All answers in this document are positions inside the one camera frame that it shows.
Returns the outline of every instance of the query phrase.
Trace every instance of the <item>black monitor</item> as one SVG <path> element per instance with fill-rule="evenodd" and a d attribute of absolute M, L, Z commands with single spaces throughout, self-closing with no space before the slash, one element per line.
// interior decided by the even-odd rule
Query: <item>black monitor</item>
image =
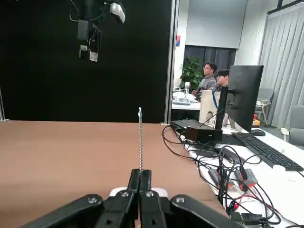
<path fill-rule="evenodd" d="M 264 66 L 231 66 L 226 113 L 240 127 L 251 132 Z"/>

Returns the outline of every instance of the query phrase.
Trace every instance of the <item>black keyboard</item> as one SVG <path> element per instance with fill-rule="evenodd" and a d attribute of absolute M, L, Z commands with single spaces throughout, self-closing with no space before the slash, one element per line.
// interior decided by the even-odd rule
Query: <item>black keyboard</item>
<path fill-rule="evenodd" d="M 247 133 L 232 133 L 245 147 L 251 150 L 254 154 L 265 154 L 266 156 L 259 156 L 267 165 L 273 167 L 280 165 L 285 167 L 286 171 L 303 171 L 304 169 L 295 163 L 293 160 L 287 158 L 285 155 L 275 150 L 271 146 L 262 142 L 252 134 Z"/>

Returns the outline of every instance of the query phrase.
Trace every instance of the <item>wooden tabletop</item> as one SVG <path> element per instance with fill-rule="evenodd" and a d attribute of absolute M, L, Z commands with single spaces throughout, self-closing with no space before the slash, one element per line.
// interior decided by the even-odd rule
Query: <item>wooden tabletop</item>
<path fill-rule="evenodd" d="M 193 162 L 164 145 L 159 124 L 143 125 L 143 167 L 152 187 L 187 194 L 225 214 Z M 106 199 L 139 167 L 136 123 L 0 123 L 0 221 L 14 228 L 88 193 Z M 172 131 L 166 137 L 178 142 Z M 171 148 L 187 156 L 181 145 Z"/>

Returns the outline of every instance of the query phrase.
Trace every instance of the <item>man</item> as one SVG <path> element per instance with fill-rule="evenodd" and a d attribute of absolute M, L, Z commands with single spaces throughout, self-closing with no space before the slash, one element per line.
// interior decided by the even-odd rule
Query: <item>man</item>
<path fill-rule="evenodd" d="M 222 90 L 222 87 L 228 86 L 228 81 L 229 81 L 229 70 L 220 70 L 218 72 L 218 77 L 217 77 L 218 83 L 214 86 L 213 91 L 214 92 L 220 92 Z M 228 114 L 225 112 L 225 116 L 223 119 L 223 127 L 227 127 L 228 124 L 228 119 L 230 122 L 231 128 L 235 129 L 235 123 L 234 120 L 232 120 Z"/>
<path fill-rule="evenodd" d="M 218 83 L 214 86 L 213 91 L 218 92 L 221 91 L 223 86 L 228 85 L 229 81 L 229 70 L 221 70 L 218 72 L 217 77 Z"/>
<path fill-rule="evenodd" d="M 212 90 L 214 85 L 216 84 L 216 80 L 214 74 L 217 70 L 217 65 L 214 63 L 207 62 L 204 67 L 204 77 L 202 81 L 199 83 L 199 87 L 196 91 L 193 91 L 192 94 L 198 96 L 198 93 L 202 90 Z"/>

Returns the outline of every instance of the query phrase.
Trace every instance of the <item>potted plant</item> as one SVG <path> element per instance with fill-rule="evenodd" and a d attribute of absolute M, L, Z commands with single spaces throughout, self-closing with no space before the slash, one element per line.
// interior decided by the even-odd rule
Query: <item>potted plant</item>
<path fill-rule="evenodd" d="M 180 88 L 185 87 L 185 82 L 190 82 L 190 91 L 199 87 L 202 80 L 202 66 L 200 65 L 200 59 L 196 57 L 186 58 L 182 69 Z"/>

